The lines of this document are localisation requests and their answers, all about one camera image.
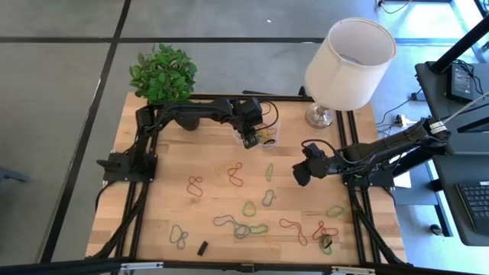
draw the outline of lamp base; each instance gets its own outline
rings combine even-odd
[[[313,103],[307,107],[306,121],[313,128],[323,129],[330,126],[333,122],[335,118],[333,114],[328,108]]]

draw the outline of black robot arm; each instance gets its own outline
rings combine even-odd
[[[156,142],[157,133],[169,122],[179,118],[210,118],[229,123],[241,135],[245,148],[258,144],[254,126],[263,123],[260,102],[216,99],[209,103],[178,102],[147,105],[136,111],[137,134],[134,143],[122,153],[110,153],[107,160],[97,160],[104,167],[104,180],[150,182],[154,178],[157,155],[147,152],[147,145]]]
[[[397,162],[390,162],[393,157],[413,149],[430,150],[444,147],[449,137],[450,132],[439,120],[422,118],[406,130],[370,144],[354,144],[336,150],[325,141],[308,140],[303,142],[306,160],[293,166],[293,174],[301,186],[307,185],[311,176],[322,179],[331,174],[352,175],[369,183],[375,173],[385,170],[392,172],[397,165]],[[309,141],[327,143],[334,156],[326,156],[314,143],[305,145]]]

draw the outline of green rubber band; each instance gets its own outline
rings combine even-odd
[[[247,205],[253,206],[253,214],[247,214],[246,213],[246,206]],[[243,210],[241,212],[243,213],[244,217],[253,217],[254,215],[257,214],[257,208],[254,206],[254,203],[252,201],[247,201],[244,203]]]
[[[343,214],[344,211],[345,211],[344,208],[342,208],[341,206],[335,205],[333,207],[328,208],[328,210],[326,210],[326,216],[328,216],[329,218],[337,218],[341,214]]]
[[[270,182],[272,181],[272,174],[274,173],[274,164],[270,163],[267,168],[267,173],[265,174],[265,177],[267,178],[267,181]]]
[[[265,224],[261,224],[261,225],[257,225],[257,226],[250,226],[250,228],[251,228],[251,233],[254,235],[259,235],[259,234],[263,234],[263,233],[268,232],[268,225],[265,225]],[[258,228],[263,228],[263,230],[253,231],[253,229],[258,229]]]
[[[331,248],[332,246],[332,243],[327,247],[327,248],[324,248],[322,246],[322,244],[324,243],[324,238],[326,237],[326,235],[323,235],[321,238],[319,238],[319,241],[318,241],[318,246],[319,246],[319,249],[322,253],[324,253],[324,255],[331,255],[333,253],[333,250]]]

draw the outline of artificial plant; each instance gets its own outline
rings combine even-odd
[[[130,66],[131,86],[138,88],[137,97],[150,104],[187,100],[193,92],[193,77],[197,67],[182,50],[159,44],[150,54],[138,54],[139,65]]]

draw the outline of desk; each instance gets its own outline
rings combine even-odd
[[[122,112],[114,150],[123,151],[134,140],[136,124],[134,112],[145,101],[129,93]],[[231,136],[230,125],[221,125],[201,119],[195,131],[185,131],[171,122],[160,133],[157,154],[157,175],[150,184],[138,259],[185,260],[206,262],[281,263],[281,264],[358,264],[355,236],[351,221],[347,189],[341,176],[312,179],[307,187],[297,185],[292,175],[292,165],[303,161],[301,141],[307,138],[326,139],[334,147],[341,147],[338,127],[311,128],[304,120],[304,110],[310,102],[276,102],[280,112],[280,138],[273,150],[244,149]],[[377,139],[373,112],[370,105],[355,112],[360,141]],[[330,149],[320,145],[329,155]],[[227,169],[237,162],[243,167],[237,176],[244,180],[241,188],[228,181]],[[274,164],[272,180],[265,179],[270,163]],[[203,196],[197,198],[186,191],[189,176],[201,176],[199,186]],[[261,204],[267,189],[274,189],[275,200],[270,207]],[[127,183],[116,183],[102,195],[92,227],[86,255],[96,253],[118,227],[125,204]],[[370,188],[374,221],[377,230],[396,255],[406,260],[403,242],[392,198],[382,189]],[[256,205],[256,216],[247,218],[241,213],[246,201]],[[328,218],[328,208],[340,205],[345,208],[339,218]],[[216,216],[233,215],[240,223],[257,225],[266,223],[267,235],[249,235],[238,240],[232,226],[216,227]],[[309,244],[302,246],[297,240],[297,230],[282,228],[279,220],[286,218],[300,222]],[[312,238],[318,221],[335,227],[339,234],[332,238],[332,254],[324,255]],[[186,246],[179,250],[169,241],[173,225],[178,224],[189,232]],[[124,255],[128,254],[131,231],[125,242]],[[209,246],[203,257],[197,251],[203,241]],[[368,237],[364,232],[365,250],[371,259]]]
[[[489,70],[485,65],[474,64],[474,71]],[[446,91],[446,75],[433,74],[424,63],[416,65],[416,72],[419,83],[425,93],[429,109],[435,118],[449,116],[462,107],[461,104],[448,100],[444,96]],[[486,85],[482,89],[487,91],[489,87]],[[450,145],[447,146],[447,151],[460,151],[462,150],[461,148],[477,150],[482,144],[487,145],[485,134],[458,134],[456,133],[456,128],[458,125],[471,122],[471,119],[474,121],[488,116],[488,114],[489,106],[453,118],[446,125],[447,129],[452,131]],[[480,235],[472,228],[468,214],[462,205],[460,195],[455,188],[455,184],[464,181],[489,179],[489,173],[487,172],[489,156],[463,156],[459,154],[455,156],[434,156],[433,162],[447,202],[449,203],[449,208],[452,211],[460,239],[466,245],[489,246],[489,236]]]

